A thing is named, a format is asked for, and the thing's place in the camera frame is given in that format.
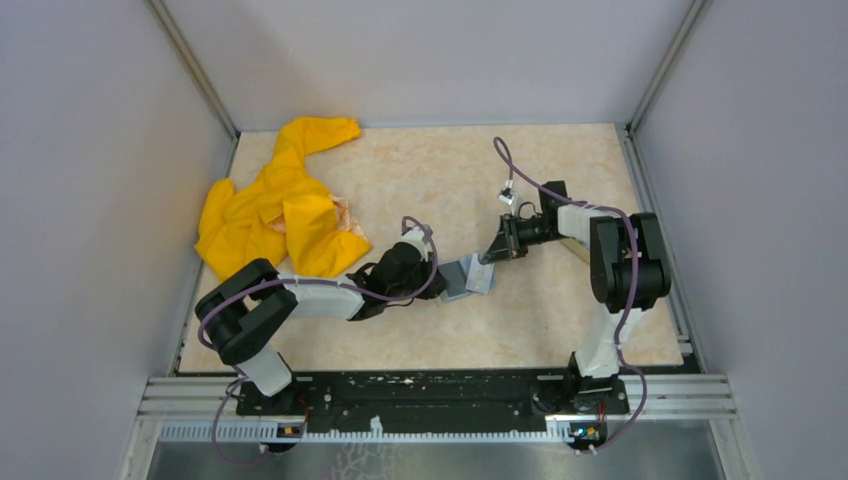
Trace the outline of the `white printed credit card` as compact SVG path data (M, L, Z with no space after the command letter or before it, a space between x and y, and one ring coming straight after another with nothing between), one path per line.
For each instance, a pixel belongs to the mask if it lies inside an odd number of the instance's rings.
M466 289L477 294L488 294L494 281L494 265L483 263L478 253L470 257Z

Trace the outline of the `clear plastic card holder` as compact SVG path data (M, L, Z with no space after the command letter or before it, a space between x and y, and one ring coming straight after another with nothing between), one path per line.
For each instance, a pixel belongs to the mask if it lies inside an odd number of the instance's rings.
M483 264L481 255L477 253L443 263L438 270L446 281L446 287L440 294L444 303L472 295L485 295L496 286L494 265Z

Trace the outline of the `black credit card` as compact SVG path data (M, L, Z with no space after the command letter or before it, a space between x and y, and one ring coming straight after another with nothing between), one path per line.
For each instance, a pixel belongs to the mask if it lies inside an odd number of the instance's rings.
M459 260L447 262L441 264L438 270L445 280L445 289L440 294L444 303L464 299L472 294L466 287L467 272L462 262Z

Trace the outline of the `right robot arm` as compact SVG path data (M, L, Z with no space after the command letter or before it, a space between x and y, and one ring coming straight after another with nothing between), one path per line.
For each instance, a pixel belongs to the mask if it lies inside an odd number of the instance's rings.
M626 337L657 300L669 294L672 278L662 232L655 214L627 216L608 207L580 205L566 196L565 184L552 181L538 189L538 212L520 214L512 181L499 194L510 208L482 265L523 258L530 247L574 240L588 250L590 284L598 303L595 321L569 360L563 398L576 412L590 411L614 390L623 362Z

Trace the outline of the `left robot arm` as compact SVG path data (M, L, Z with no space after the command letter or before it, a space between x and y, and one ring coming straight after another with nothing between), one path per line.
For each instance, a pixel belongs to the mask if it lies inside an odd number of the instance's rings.
M435 254L398 242L377 262L336 278L279 272L269 260L249 262L202 297L194 312L198 339L260 392L277 414L300 399L294 375L271 340L289 319L362 321L415 300L432 300L448 285Z

